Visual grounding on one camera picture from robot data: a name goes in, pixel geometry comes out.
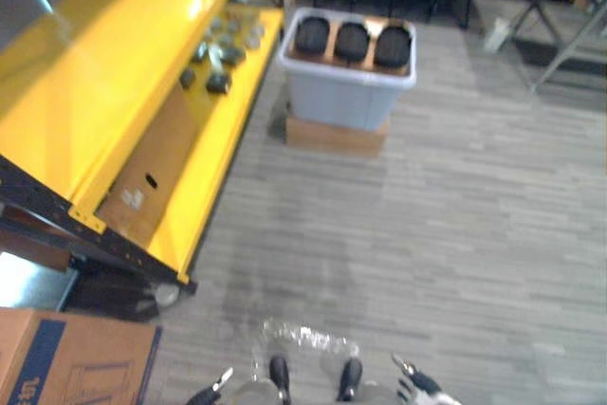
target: hole in cardboard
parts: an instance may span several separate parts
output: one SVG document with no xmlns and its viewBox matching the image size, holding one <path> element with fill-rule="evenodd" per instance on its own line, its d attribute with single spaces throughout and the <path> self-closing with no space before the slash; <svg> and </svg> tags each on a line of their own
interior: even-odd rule
<svg viewBox="0 0 607 405">
<path fill-rule="evenodd" d="M 150 187 L 152 187 L 153 189 L 157 189 L 158 188 L 158 183 L 156 182 L 156 180 L 149 174 L 145 175 L 145 180 L 148 181 L 148 184 L 150 184 Z"/>
</svg>

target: yellow object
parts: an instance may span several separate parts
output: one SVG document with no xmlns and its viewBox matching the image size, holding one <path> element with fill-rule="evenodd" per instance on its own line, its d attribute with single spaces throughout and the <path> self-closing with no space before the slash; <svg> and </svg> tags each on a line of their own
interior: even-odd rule
<svg viewBox="0 0 607 405">
<path fill-rule="evenodd" d="M 264 74 L 283 12 L 263 9 L 259 20 L 266 30 L 264 38 L 259 49 L 248 50 L 247 58 L 231 71 L 227 95 L 208 95 L 202 87 L 209 65 L 192 65 L 196 80 L 186 97 L 202 131 L 148 248 L 151 255 L 176 270 L 183 283 L 189 281 L 190 261 Z"/>
<path fill-rule="evenodd" d="M 226 0 L 63 0 L 0 55 L 0 154 L 92 216 Z"/>
</svg>

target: shelf rack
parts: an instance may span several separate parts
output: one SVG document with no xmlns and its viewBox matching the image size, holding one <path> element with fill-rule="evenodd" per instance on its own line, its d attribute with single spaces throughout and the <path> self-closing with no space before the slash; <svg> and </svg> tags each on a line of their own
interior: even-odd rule
<svg viewBox="0 0 607 405">
<path fill-rule="evenodd" d="M 62 0 L 0 54 L 0 201 L 84 242 L 102 261 L 187 285 L 197 240 L 283 21 L 214 100 L 147 249 L 94 215 L 227 0 Z"/>
</svg>

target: white label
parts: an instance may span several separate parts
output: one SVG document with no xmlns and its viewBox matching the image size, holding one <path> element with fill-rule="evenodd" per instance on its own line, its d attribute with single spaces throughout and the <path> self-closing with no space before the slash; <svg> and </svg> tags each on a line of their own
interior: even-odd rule
<svg viewBox="0 0 607 405">
<path fill-rule="evenodd" d="M 127 206 L 133 208 L 136 211 L 139 210 L 141 204 L 143 203 L 143 200 L 145 199 L 145 197 L 143 196 L 143 192 L 140 189 L 136 189 L 132 193 L 124 189 L 120 194 L 120 198 L 122 198 L 122 201 L 124 201 Z"/>
</svg>

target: cardboard box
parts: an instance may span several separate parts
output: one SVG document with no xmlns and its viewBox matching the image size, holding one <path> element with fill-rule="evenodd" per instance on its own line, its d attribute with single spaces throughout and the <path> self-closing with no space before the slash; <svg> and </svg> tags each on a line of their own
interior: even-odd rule
<svg viewBox="0 0 607 405">
<path fill-rule="evenodd" d="M 176 85 L 120 170 L 97 216 L 146 249 L 197 134 L 198 125 Z"/>
<path fill-rule="evenodd" d="M 135 405 L 160 328 L 0 307 L 0 403 Z"/>
<path fill-rule="evenodd" d="M 377 156 L 388 134 L 388 121 L 375 132 L 286 118 L 286 144 L 337 154 Z"/>
</svg>

